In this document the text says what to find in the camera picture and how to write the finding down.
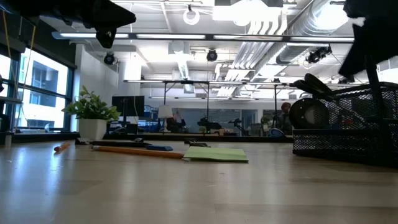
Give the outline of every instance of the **person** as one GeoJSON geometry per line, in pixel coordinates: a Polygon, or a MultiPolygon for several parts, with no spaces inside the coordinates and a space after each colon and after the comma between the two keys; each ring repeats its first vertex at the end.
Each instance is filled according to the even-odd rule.
{"type": "Polygon", "coordinates": [[[293,127],[289,120],[289,110],[292,105],[285,102],[280,107],[282,114],[278,116],[276,127],[280,129],[284,134],[291,135],[293,133],[293,127]]]}
{"type": "Polygon", "coordinates": [[[185,120],[181,118],[180,112],[177,109],[177,112],[173,114],[172,118],[167,118],[167,130],[171,131],[171,133],[182,133],[183,127],[185,127],[185,120]]]}

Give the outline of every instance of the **green notepad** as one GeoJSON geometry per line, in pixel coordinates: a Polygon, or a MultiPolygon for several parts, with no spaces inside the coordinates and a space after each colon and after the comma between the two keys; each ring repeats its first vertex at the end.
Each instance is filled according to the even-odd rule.
{"type": "Polygon", "coordinates": [[[225,149],[215,147],[189,147],[185,159],[212,160],[223,162],[248,162],[242,149],[225,149]]]}

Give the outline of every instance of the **blue item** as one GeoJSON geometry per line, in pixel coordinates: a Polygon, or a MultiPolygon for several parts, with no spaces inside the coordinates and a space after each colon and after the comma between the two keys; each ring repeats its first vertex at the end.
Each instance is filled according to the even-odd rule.
{"type": "Polygon", "coordinates": [[[277,128],[271,128],[269,130],[268,137],[271,137],[271,138],[284,138],[285,134],[281,130],[279,130],[277,128]]]}
{"type": "Polygon", "coordinates": [[[155,150],[155,151],[173,151],[173,148],[170,146],[145,146],[148,150],[155,150]]]}

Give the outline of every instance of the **monitor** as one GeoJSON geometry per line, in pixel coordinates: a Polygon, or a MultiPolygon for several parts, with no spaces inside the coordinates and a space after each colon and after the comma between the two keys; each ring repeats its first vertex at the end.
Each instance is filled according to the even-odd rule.
{"type": "Polygon", "coordinates": [[[113,96],[112,105],[121,112],[120,116],[144,116],[144,99],[144,96],[113,96]]]}

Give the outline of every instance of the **black mesh desk organizer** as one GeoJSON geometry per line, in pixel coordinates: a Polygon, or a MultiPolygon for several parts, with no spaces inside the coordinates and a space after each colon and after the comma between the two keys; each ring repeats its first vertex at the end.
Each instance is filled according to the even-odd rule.
{"type": "Polygon", "coordinates": [[[295,155],[398,166],[398,85],[379,82],[367,61],[370,84],[333,91],[333,101],[314,96],[329,119],[314,108],[314,124],[323,129],[294,130],[295,155]]]}

